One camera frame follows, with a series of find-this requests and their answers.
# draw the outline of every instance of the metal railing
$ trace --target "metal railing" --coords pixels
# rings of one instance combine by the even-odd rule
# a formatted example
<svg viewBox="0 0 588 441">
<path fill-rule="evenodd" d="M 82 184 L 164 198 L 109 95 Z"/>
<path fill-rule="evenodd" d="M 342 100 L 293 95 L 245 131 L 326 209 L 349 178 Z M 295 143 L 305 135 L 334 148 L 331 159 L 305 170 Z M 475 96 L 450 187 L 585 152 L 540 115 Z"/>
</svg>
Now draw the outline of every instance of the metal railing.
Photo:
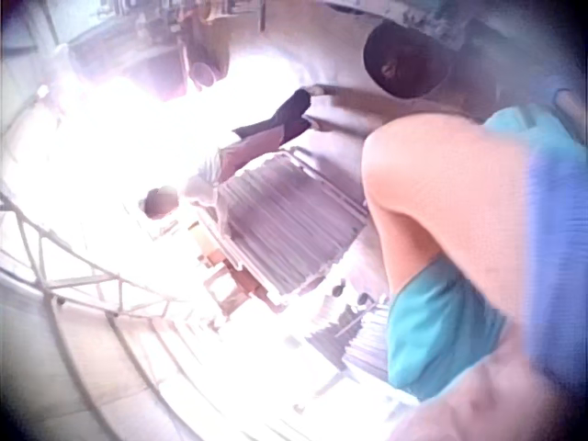
<svg viewBox="0 0 588 441">
<path fill-rule="evenodd" d="M 62 241 L 54 232 L 45 230 L 43 227 L 39 226 L 31 219 L 29 219 L 25 213 L 4 193 L 0 192 L 0 202 L 2 205 L 0 206 L 0 210 L 3 212 L 13 212 L 17 218 L 17 226 L 18 231 L 20 233 L 20 239 L 24 246 L 25 253 L 27 255 L 29 268 L 32 270 L 34 275 L 34 281 L 29 281 L 24 279 L 23 277 L 18 276 L 17 274 L 6 270 L 5 268 L 0 267 L 3 273 L 11 276 L 12 278 L 16 279 L 21 283 L 25 283 L 32 288 L 38 289 L 44 296 L 48 296 L 50 298 L 55 298 L 58 303 L 64 304 L 64 302 L 69 301 L 71 303 L 80 304 L 86 306 L 88 308 L 92 308 L 99 311 L 109 312 L 113 316 L 118 315 L 127 315 L 130 317 L 140 317 L 140 318 L 150 318 L 154 316 L 161 316 L 165 317 L 169 311 L 170 306 L 173 303 L 183 303 L 187 306 L 190 305 L 189 300 L 181 300 L 175 299 L 168 295 L 165 295 L 157 290 L 149 288 L 143 284 L 137 283 L 135 281 L 129 280 L 125 278 L 121 274 L 111 271 L 103 266 L 92 262 L 89 258 L 84 257 L 77 253 L 70 245 Z M 31 248 L 31 240 L 27 237 L 27 233 L 25 231 L 25 225 L 28 225 L 32 231 L 37 234 L 37 243 L 39 245 L 39 252 L 38 255 L 35 256 L 33 254 Z M 43 244 L 45 241 L 49 241 L 54 245 L 61 248 L 64 252 L 68 253 L 70 256 L 77 259 L 79 262 L 88 265 L 88 267 L 93 271 L 99 271 L 102 274 L 94 274 L 92 276 L 82 276 L 82 277 L 69 277 L 69 278 L 60 278 L 60 279 L 49 279 L 47 277 L 47 273 L 45 271 L 45 257 L 43 253 Z M 77 292 L 86 295 L 88 300 L 81 300 L 74 298 L 72 296 L 68 296 L 67 294 L 63 294 L 61 292 L 55 292 L 55 289 L 63 289 L 63 288 L 79 288 L 88 285 L 96 285 L 99 286 L 102 283 L 117 281 L 118 282 L 118 292 L 119 292 L 119 299 L 118 299 L 118 306 L 108 305 L 104 300 L 97 299 L 96 297 L 91 296 L 88 293 L 83 292 L 82 290 L 77 290 Z M 146 294 L 151 296 L 156 296 L 158 300 L 152 300 L 148 302 L 144 302 L 141 304 L 136 304 L 131 307 L 125 307 L 125 287 L 133 287 L 137 288 Z M 138 311 L 145 310 L 150 307 L 162 305 L 164 306 L 164 311 L 161 314 L 140 314 Z M 194 313 L 194 307 L 187 308 L 187 318 L 190 317 Z"/>
</svg>

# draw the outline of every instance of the person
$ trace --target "person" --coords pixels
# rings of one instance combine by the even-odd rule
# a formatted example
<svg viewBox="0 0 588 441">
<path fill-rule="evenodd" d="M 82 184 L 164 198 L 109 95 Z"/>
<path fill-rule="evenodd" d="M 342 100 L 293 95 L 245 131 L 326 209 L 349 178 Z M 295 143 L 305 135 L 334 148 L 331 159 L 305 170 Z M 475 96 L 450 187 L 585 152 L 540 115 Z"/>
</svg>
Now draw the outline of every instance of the person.
<svg viewBox="0 0 588 441">
<path fill-rule="evenodd" d="M 308 129 L 320 130 L 318 121 L 304 113 L 311 106 L 313 96 L 325 94 L 319 85 L 302 87 L 279 107 L 272 118 L 233 130 L 232 140 L 235 142 L 208 154 L 182 187 L 150 190 L 140 201 L 142 211 L 152 220 L 161 219 L 179 207 L 180 199 L 185 199 L 194 205 L 215 208 L 220 233 L 230 236 L 228 208 L 226 201 L 219 197 L 218 186 L 253 159 L 276 152 L 281 145 Z"/>
<path fill-rule="evenodd" d="M 569 90 L 552 98 L 585 128 Z M 483 126 L 413 115 L 367 138 L 362 177 L 393 293 L 389 382 L 424 402 L 392 439 L 553 439 L 585 409 L 585 145 L 542 106 Z"/>
</svg>

